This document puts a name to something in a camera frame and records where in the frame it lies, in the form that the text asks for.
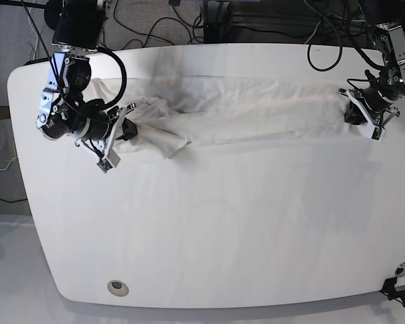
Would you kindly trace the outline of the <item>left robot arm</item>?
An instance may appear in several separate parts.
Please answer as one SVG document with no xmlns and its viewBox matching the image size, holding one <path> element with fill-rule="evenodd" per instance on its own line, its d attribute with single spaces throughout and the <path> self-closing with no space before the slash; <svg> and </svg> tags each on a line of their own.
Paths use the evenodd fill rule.
<svg viewBox="0 0 405 324">
<path fill-rule="evenodd" d="M 353 87 L 344 122 L 353 126 L 372 124 L 378 129 L 393 117 L 399 116 L 393 103 L 405 97 L 405 1 L 359 1 L 358 12 L 369 27 L 376 50 L 382 55 L 382 64 L 375 63 L 352 36 L 350 25 L 355 14 L 344 19 L 344 32 L 352 47 L 378 76 L 365 72 L 367 88 Z"/>
</svg>

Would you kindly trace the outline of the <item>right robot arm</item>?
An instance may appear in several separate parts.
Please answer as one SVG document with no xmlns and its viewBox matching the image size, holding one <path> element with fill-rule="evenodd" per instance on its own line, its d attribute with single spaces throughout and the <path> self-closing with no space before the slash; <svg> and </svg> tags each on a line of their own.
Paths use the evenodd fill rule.
<svg viewBox="0 0 405 324">
<path fill-rule="evenodd" d="M 138 130 L 125 118 L 129 108 L 118 107 L 127 86 L 123 61 L 111 50 L 100 47 L 99 37 L 107 19 L 108 1 L 48 1 L 44 18 L 54 31 L 52 43 L 58 47 L 49 58 L 50 70 L 42 91 L 37 129 L 49 140 L 71 136 L 76 146 L 84 145 L 108 164 L 117 140 L 130 140 Z M 112 58 L 119 66 L 121 85 L 110 100 L 84 100 L 92 69 L 86 52 L 95 51 Z"/>
</svg>

